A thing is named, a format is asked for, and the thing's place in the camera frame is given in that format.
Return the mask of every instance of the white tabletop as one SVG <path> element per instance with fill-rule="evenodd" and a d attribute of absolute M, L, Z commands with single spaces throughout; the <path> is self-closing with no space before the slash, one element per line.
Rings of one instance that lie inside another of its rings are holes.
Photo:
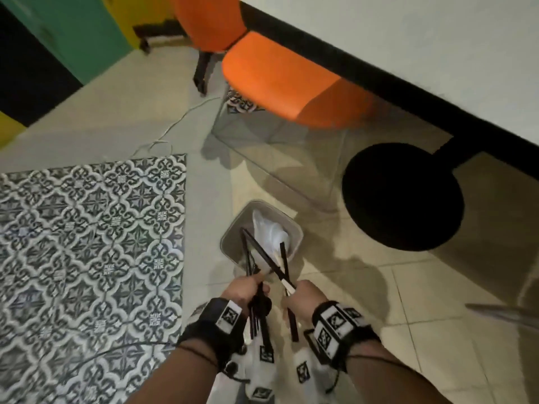
<path fill-rule="evenodd" d="M 539 0 L 242 0 L 539 145 Z"/>

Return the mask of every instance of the person's right hand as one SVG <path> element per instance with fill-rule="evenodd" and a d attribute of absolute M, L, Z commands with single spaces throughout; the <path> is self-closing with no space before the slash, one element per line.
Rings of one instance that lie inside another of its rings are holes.
<path fill-rule="evenodd" d="M 305 323 L 312 323 L 314 310 L 328 299 L 324 293 L 311 281 L 299 281 L 296 292 L 282 299 L 282 307 L 290 309 L 298 319 Z"/>

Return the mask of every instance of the green wall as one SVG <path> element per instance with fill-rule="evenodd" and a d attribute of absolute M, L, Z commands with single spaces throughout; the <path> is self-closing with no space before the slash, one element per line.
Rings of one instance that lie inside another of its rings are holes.
<path fill-rule="evenodd" d="M 82 84 L 132 48 L 101 0 L 2 0 Z"/>

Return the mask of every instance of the trash bin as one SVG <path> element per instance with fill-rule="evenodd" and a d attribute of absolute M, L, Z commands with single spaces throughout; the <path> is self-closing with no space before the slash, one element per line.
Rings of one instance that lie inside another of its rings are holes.
<path fill-rule="evenodd" d="M 290 238 L 290 246 L 288 249 L 287 259 L 288 261 L 291 261 L 296 254 L 301 241 L 303 240 L 303 230 L 292 218 L 275 208 L 273 205 L 262 200 L 252 200 L 251 202 L 247 203 L 243 210 L 241 210 L 236 216 L 232 224 L 230 224 L 230 227 L 226 230 L 225 234 L 221 238 L 220 248 L 223 254 L 225 254 L 241 269 L 245 269 L 245 267 L 240 264 L 244 254 L 239 229 L 241 227 L 246 228 L 246 230 L 254 235 L 254 210 L 260 210 L 264 218 L 278 222 L 288 233 L 288 237 Z"/>

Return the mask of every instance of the black round table base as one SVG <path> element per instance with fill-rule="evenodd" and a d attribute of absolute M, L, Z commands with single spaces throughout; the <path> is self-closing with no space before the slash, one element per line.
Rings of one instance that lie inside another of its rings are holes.
<path fill-rule="evenodd" d="M 376 144 L 356 154 L 344 172 L 342 194 L 360 229 L 404 251 L 445 243 L 464 214 L 462 191 L 450 168 L 405 143 Z"/>

